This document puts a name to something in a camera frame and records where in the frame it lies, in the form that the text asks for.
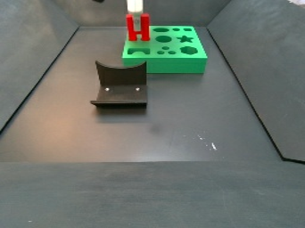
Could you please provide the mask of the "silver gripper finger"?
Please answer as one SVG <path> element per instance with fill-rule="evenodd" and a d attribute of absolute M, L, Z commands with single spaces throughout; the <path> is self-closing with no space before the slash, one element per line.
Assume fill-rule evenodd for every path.
<path fill-rule="evenodd" d="M 135 22 L 140 20 L 143 13 L 143 0 L 125 0 L 127 12 L 132 15 Z"/>

